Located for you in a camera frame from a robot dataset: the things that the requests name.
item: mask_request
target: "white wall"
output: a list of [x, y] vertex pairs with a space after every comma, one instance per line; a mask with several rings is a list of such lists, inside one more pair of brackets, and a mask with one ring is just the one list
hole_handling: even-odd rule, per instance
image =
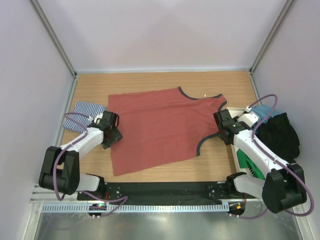
[[71, 74], [27, 0], [0, 7], [0, 238], [18, 239]]
[[285, 0], [39, 0], [77, 71], [251, 67]]
[[320, 2], [298, 0], [258, 66], [261, 96], [276, 93], [300, 139], [297, 162], [315, 198], [309, 217], [315, 234], [320, 222]]

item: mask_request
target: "folded striped cloth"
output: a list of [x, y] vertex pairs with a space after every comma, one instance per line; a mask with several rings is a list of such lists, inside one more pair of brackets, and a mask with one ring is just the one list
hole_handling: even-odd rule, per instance
[[[85, 101], [77, 101], [72, 112], [84, 114], [94, 118], [98, 114], [103, 113], [106, 109], [107, 108], [101, 104], [89, 103]], [[77, 122], [83, 124], [84, 126], [88, 126], [91, 123], [91, 121], [89, 121], [89, 119], [86, 118], [85, 116], [70, 114], [68, 117], [73, 120], [76, 120]], [[63, 124], [63, 127], [65, 129], [68, 129], [70, 131], [80, 133], [80, 134], [84, 131], [80, 126], [70, 121], [69, 119], [65, 121], [65, 123]]]

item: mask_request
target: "gray floor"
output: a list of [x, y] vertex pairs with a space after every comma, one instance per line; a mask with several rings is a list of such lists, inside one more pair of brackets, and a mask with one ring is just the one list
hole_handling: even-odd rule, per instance
[[[262, 212], [258, 202], [247, 202], [244, 216]], [[296, 219], [268, 212], [256, 220], [229, 217], [224, 212], [114, 214], [87, 219], [87, 213], [43, 213], [35, 240], [302, 240]]]

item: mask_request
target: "wooden table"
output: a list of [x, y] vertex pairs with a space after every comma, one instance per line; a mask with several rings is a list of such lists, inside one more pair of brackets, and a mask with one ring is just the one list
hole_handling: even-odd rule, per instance
[[[123, 94], [182, 87], [193, 98], [222, 93], [226, 107], [246, 107], [256, 100], [247, 71], [157, 72], [82, 74], [78, 78], [70, 111], [77, 101], [108, 106], [109, 94]], [[62, 143], [77, 133], [64, 131]], [[200, 182], [224, 181], [236, 168], [230, 146], [218, 137], [206, 140], [200, 156], [120, 176], [113, 175], [110, 149], [96, 146], [80, 162], [80, 171], [105, 178], [106, 182]]]

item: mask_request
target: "red t-shirt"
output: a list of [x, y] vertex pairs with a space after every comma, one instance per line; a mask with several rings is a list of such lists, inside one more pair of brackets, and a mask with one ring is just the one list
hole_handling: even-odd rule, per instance
[[123, 138], [113, 144], [115, 176], [191, 159], [218, 134], [213, 114], [227, 103], [222, 94], [187, 96], [181, 87], [109, 95], [108, 111], [119, 115]]

